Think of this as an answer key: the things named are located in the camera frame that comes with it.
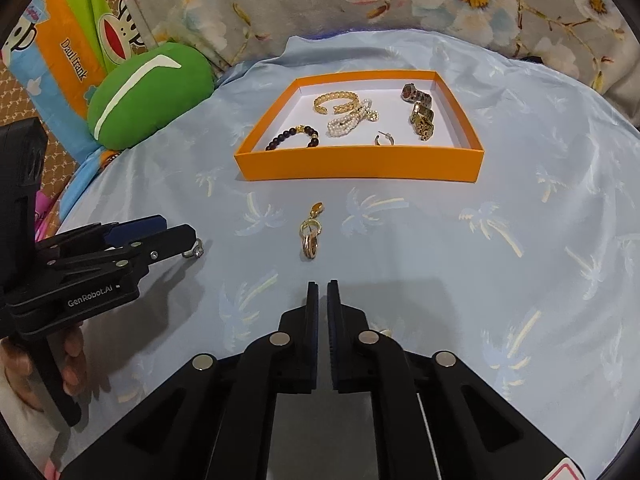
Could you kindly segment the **left hand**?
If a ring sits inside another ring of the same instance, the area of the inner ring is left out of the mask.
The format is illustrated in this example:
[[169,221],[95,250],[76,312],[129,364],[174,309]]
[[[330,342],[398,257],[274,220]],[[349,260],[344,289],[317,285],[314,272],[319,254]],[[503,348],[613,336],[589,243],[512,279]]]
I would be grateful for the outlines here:
[[[61,370],[63,388],[69,396],[78,396],[87,383],[87,359],[84,351],[84,334],[81,323],[62,333],[64,366]],[[28,378],[34,372],[34,364],[29,355],[9,342],[1,341],[1,362],[4,374],[14,393],[30,408],[43,411],[42,402],[29,385]]]

